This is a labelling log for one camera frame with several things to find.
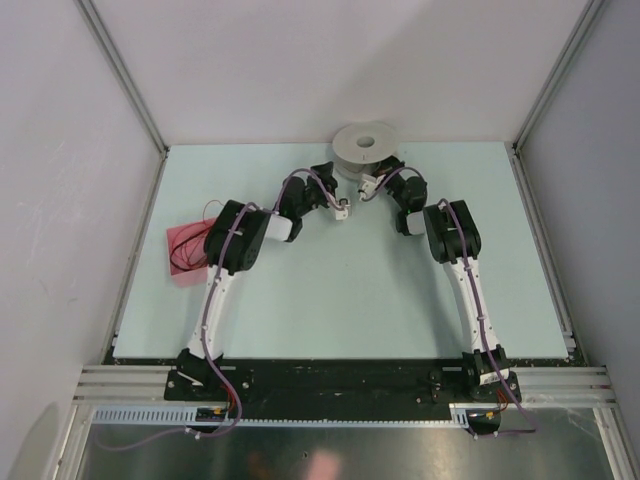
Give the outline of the white plastic spool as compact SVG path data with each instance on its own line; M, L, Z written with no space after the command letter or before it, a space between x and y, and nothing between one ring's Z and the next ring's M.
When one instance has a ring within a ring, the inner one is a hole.
M335 167L345 178L358 180L393 156L399 143L397 131L386 123L369 121L347 125L332 140Z

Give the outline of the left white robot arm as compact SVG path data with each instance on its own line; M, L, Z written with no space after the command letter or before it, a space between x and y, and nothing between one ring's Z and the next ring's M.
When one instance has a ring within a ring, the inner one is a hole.
M322 207L344 213L336 198L334 163L300 168L284 181L272 209L228 201L204 240L207 266L205 296L191 339L176 358L174 385L212 391L229 383L215 361L223 355L224 307L240 274L256 263L266 240L290 243L303 227L303 217Z

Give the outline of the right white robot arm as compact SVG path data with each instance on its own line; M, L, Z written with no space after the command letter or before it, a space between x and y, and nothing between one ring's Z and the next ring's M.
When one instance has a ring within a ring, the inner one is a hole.
M447 274L458 308L464 345L461 382L468 395L476 400L512 400L509 361L491 324L481 287L481 236L466 202L441 199L429 205L426 180L394 156L363 174L358 192L363 202L387 193L399 207L396 231L427 237L429 251Z

